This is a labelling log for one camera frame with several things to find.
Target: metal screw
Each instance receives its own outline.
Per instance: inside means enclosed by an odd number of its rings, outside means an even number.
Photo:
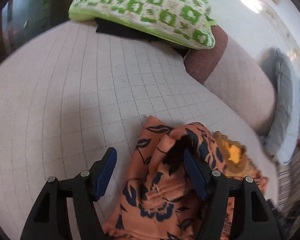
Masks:
[[[250,176],[247,176],[246,177],[246,181],[249,182],[249,183],[252,183],[253,182],[253,178],[251,178]]]
[[[55,176],[50,176],[50,177],[47,179],[47,181],[48,181],[49,183],[52,183],[52,182],[55,181],[55,179],[56,179]]]
[[[88,177],[89,174],[90,174],[89,171],[82,171],[82,172],[80,173],[81,177]]]
[[[214,170],[212,171],[212,175],[215,177],[219,177],[221,175],[220,171]]]

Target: clothing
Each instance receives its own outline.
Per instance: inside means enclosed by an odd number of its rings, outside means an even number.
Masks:
[[[194,239],[209,204],[197,196],[185,170],[186,148],[211,169],[229,172],[205,126],[195,122],[173,128],[150,116],[132,154],[116,208],[103,225],[109,239]],[[236,179],[248,175],[265,190],[267,178],[251,161],[240,174],[231,174]],[[233,206],[234,198],[230,198],[221,239],[229,236]]]

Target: pillow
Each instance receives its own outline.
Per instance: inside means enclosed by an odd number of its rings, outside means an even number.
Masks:
[[[278,99],[274,122],[264,141],[267,152],[281,165],[290,162],[300,125],[300,82],[286,55],[277,49],[275,59]]]
[[[187,72],[256,133],[267,135],[274,119],[276,92],[257,62],[219,27],[212,27],[213,49],[191,50]]]
[[[210,49],[215,40],[209,13],[207,0],[74,0],[69,18],[98,17],[189,48]]]

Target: blue gripper pad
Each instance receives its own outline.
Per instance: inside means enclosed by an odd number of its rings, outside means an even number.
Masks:
[[[194,186],[195,191],[197,192],[197,195],[203,200],[206,200],[208,198],[206,180],[201,174],[199,167],[195,163],[188,149],[185,150],[183,158],[186,171],[191,178],[192,184]]]
[[[106,193],[106,189],[108,187],[116,163],[117,151],[113,148],[96,180],[96,191],[94,193],[94,196],[97,200],[99,200]]]

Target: white grid-patterned sheet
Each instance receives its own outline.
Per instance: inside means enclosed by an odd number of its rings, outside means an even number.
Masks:
[[[201,122],[248,147],[268,176],[276,171],[252,129],[185,71],[182,57],[160,44],[96,34],[67,22],[33,39],[0,65],[0,225],[19,239],[50,175],[72,178],[108,147],[118,162],[95,205],[104,222],[115,205],[138,135],[150,114],[168,125]],[[74,239],[79,239],[69,205]]]

